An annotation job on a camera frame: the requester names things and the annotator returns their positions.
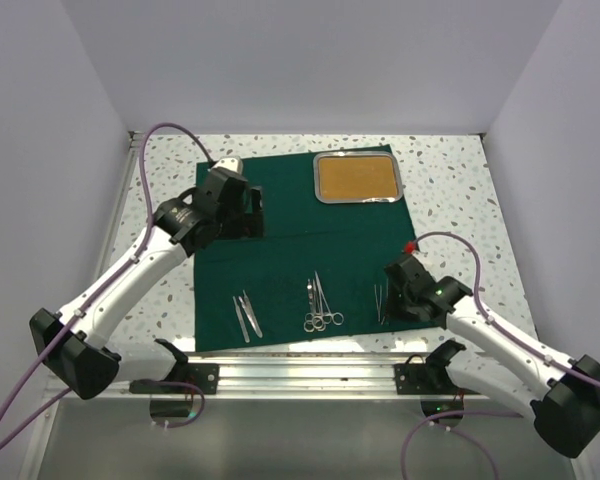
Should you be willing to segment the steel surgical scissors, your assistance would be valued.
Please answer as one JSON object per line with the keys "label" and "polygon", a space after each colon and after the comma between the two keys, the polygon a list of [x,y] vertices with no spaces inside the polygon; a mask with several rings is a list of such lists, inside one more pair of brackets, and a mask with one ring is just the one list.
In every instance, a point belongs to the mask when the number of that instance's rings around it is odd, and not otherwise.
{"label": "steel surgical scissors", "polygon": [[309,312],[305,315],[303,323],[304,331],[307,333],[322,332],[326,329],[326,323],[323,316],[318,312],[315,285],[312,280],[307,281],[307,296]]}

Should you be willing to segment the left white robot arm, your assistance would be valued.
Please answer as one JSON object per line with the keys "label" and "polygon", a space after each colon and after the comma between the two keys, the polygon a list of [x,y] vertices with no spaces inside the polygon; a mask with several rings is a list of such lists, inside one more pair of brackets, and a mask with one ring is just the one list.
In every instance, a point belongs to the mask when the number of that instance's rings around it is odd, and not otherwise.
{"label": "left white robot arm", "polygon": [[261,192],[249,187],[236,157],[221,159],[203,182],[163,202],[151,226],[80,297],[56,313],[41,309],[29,322],[44,365],[83,400],[116,382],[154,381],[165,392],[190,379],[188,358],[172,343],[109,343],[120,322],[167,273],[216,239],[262,230]]}

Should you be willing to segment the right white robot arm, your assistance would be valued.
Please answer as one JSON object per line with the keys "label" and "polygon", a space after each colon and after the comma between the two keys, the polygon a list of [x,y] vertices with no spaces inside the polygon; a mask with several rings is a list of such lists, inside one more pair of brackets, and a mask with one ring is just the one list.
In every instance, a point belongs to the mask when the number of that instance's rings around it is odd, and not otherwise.
{"label": "right white robot arm", "polygon": [[530,420],[557,453],[578,457],[600,433],[600,363],[559,352],[479,305],[476,293],[435,279],[412,254],[385,266],[392,320],[429,322],[450,333],[420,363],[394,367],[396,388],[457,390],[489,397]]}

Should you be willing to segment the steel tweezers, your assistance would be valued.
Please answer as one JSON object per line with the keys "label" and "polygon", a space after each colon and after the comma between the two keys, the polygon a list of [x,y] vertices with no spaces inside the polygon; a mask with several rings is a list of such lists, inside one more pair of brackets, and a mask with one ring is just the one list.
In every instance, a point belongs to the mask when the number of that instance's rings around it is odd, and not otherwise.
{"label": "steel tweezers", "polygon": [[383,308],[383,288],[381,285],[376,284],[374,286],[374,298],[375,298],[375,308],[376,308],[376,317],[377,322],[381,324],[383,322],[382,318],[382,308]]}

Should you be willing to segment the steel hemostat forceps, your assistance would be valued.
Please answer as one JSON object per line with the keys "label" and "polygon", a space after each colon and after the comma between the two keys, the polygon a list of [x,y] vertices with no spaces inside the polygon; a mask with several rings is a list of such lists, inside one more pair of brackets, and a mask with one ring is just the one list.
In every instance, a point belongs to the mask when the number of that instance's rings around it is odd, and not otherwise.
{"label": "steel hemostat forceps", "polygon": [[317,271],[314,272],[314,279],[316,283],[316,292],[319,303],[319,316],[325,324],[333,324],[341,326],[344,324],[344,315],[341,312],[333,311],[329,306],[328,300],[324,293],[322,282]]}

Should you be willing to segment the steel instrument tray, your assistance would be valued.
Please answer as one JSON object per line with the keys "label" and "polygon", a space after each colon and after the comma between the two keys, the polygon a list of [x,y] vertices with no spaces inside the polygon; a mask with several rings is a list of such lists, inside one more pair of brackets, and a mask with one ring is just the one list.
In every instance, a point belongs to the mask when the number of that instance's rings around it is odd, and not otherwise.
{"label": "steel instrument tray", "polygon": [[385,151],[339,151],[313,159],[314,190],[324,204],[394,203],[403,197],[398,161]]}

